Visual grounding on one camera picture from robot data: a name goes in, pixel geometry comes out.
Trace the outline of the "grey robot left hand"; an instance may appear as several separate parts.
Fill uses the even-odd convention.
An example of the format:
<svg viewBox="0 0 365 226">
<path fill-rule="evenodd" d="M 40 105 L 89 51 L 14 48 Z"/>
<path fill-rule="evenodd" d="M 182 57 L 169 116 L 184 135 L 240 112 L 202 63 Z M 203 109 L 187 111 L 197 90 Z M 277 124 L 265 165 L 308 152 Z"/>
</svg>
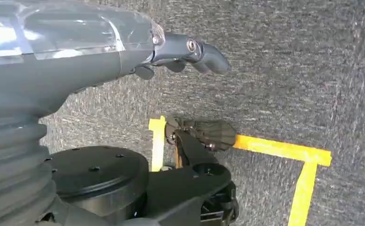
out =
<svg viewBox="0 0 365 226">
<path fill-rule="evenodd" d="M 223 74 L 214 46 L 165 32 L 150 17 L 80 0 L 0 0 L 0 119 L 41 118 L 74 92 L 150 65 Z"/>
</svg>

